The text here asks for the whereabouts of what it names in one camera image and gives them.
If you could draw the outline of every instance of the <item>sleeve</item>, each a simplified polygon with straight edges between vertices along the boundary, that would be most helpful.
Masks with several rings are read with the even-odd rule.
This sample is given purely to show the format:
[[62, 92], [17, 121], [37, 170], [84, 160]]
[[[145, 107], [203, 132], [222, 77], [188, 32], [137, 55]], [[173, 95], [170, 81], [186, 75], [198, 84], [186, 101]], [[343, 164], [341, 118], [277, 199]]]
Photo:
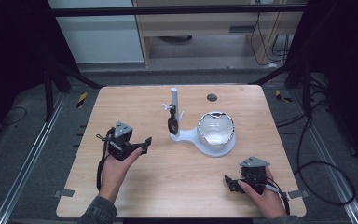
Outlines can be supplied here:
[[278, 217], [265, 222], [266, 224], [298, 224], [300, 219], [296, 216]]
[[112, 224], [117, 214], [115, 206], [103, 197], [95, 197], [87, 208], [86, 213], [80, 218], [78, 224], [102, 223]]

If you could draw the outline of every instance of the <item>wrist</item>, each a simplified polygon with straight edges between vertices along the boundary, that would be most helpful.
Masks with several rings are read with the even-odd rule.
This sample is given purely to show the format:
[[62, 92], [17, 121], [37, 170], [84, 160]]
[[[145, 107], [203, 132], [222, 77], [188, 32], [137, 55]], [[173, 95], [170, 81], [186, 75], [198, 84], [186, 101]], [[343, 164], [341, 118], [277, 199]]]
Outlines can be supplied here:
[[100, 192], [98, 193], [98, 196], [105, 198], [109, 200], [111, 203], [115, 203], [116, 197], [118, 195], [119, 187], [113, 187], [112, 189], [106, 189], [104, 187], [101, 187]]

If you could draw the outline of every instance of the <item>person's left hand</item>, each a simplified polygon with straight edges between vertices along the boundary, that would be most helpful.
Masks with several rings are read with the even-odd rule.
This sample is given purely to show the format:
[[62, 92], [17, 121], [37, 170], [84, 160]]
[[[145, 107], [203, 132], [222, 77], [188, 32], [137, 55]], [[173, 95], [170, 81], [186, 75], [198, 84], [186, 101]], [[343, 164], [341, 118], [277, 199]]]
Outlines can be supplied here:
[[115, 203], [118, 190], [124, 181], [126, 173], [141, 153], [142, 149], [137, 148], [124, 161], [118, 161], [113, 156], [108, 156], [104, 161], [101, 189], [98, 196], [109, 200], [111, 203]]

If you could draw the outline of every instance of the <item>finger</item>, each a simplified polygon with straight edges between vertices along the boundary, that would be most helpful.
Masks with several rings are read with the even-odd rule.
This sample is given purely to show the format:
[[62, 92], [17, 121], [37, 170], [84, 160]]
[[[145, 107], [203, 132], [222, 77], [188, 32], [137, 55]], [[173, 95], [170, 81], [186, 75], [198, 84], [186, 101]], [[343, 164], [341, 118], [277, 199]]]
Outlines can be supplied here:
[[266, 177], [267, 179], [273, 180], [274, 177], [272, 176], [272, 172], [270, 171], [270, 169], [266, 166]]
[[257, 201], [257, 198], [260, 196], [250, 185], [243, 181], [238, 181], [240, 187], [245, 191], [245, 193], [252, 199], [252, 201]]
[[139, 156], [141, 156], [141, 153], [142, 149], [140, 147], [136, 148], [125, 160], [125, 162], [127, 162], [129, 165], [133, 164], [139, 158]]

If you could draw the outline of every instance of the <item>person's right hand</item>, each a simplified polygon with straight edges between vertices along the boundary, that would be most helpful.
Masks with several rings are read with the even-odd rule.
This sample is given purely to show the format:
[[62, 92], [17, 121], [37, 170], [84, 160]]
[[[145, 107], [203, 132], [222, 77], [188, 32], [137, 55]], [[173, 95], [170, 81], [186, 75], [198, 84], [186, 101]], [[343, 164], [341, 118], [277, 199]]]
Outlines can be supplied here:
[[104, 161], [101, 189], [98, 196], [109, 200], [111, 203], [115, 203], [118, 190], [127, 172], [141, 153], [142, 149], [137, 148], [124, 161], [118, 161], [113, 156], [108, 156]]
[[[266, 166], [267, 180], [273, 179], [270, 169]], [[258, 194], [250, 185], [245, 182], [238, 181], [243, 191], [255, 203], [261, 215], [266, 219], [273, 219], [277, 217], [287, 217], [284, 211], [282, 201], [278, 193], [264, 188], [263, 193]]]

